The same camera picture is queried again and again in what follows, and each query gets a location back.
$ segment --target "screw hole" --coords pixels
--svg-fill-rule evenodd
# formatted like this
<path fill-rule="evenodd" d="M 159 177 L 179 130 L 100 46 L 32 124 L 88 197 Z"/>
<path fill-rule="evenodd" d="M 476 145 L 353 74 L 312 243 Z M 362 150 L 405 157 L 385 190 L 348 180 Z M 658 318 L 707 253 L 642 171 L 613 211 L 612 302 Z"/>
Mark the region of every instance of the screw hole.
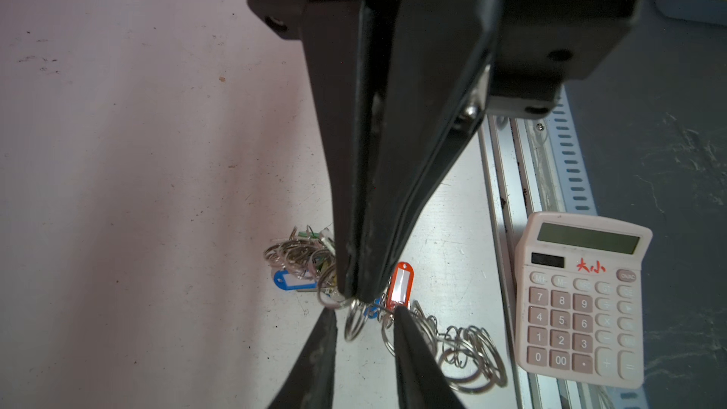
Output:
<path fill-rule="evenodd" d="M 573 58 L 573 53 L 567 49 L 556 49 L 551 50 L 548 54 L 548 59 L 554 61 L 554 62 L 564 62 L 571 60 Z"/>
<path fill-rule="evenodd" d="M 278 18 L 273 18 L 272 16 L 266 16 L 265 23 L 268 24 L 270 29 L 275 30 L 277 33 L 285 32 L 288 29 L 288 26 L 286 26 L 284 22 Z"/>
<path fill-rule="evenodd" d="M 547 114 L 548 111 L 548 108 L 543 107 L 528 106 L 525 108 L 525 112 L 528 114 Z"/>

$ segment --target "white table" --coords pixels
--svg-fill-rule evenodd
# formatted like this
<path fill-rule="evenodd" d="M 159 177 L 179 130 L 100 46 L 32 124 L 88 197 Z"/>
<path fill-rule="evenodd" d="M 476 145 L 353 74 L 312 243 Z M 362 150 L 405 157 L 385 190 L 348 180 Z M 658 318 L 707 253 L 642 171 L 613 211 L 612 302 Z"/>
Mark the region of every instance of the white table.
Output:
<path fill-rule="evenodd" d="M 332 222 L 300 42 L 245 0 L 0 0 L 2 407 L 265 407 L 320 313 L 262 251 Z M 510 384 L 474 140 L 403 259 L 440 325 L 480 325 Z M 370 322 L 336 407 L 395 407 Z"/>

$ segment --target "pink calculator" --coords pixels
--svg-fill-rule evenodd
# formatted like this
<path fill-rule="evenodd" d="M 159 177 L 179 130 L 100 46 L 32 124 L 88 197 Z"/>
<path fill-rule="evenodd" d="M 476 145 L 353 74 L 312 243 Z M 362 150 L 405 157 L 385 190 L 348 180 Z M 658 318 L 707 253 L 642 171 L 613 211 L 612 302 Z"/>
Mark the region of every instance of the pink calculator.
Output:
<path fill-rule="evenodd" d="M 641 386 L 641 260 L 651 237 L 602 216 L 530 215 L 515 249 L 518 364 L 571 381 Z"/>

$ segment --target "dark gray floor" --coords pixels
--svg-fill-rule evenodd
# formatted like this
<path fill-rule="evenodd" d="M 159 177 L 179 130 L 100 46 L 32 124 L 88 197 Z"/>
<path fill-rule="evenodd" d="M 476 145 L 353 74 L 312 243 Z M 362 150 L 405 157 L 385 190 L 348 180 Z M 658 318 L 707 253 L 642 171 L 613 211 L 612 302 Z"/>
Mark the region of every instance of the dark gray floor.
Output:
<path fill-rule="evenodd" d="M 643 262 L 650 407 L 727 407 L 727 27 L 647 2 L 566 90 L 598 213 L 654 231 Z"/>

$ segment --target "red key tag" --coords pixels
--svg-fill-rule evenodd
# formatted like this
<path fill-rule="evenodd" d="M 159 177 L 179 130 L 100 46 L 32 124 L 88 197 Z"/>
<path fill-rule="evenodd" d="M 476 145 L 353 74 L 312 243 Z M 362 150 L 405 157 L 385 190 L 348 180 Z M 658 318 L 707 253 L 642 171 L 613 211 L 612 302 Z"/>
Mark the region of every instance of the red key tag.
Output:
<path fill-rule="evenodd" d="M 391 277 L 389 295 L 386 298 L 386 309 L 391 311 L 396 306 L 409 307 L 409 294 L 412 293 L 413 268 L 408 262 L 396 264 L 394 275 Z"/>

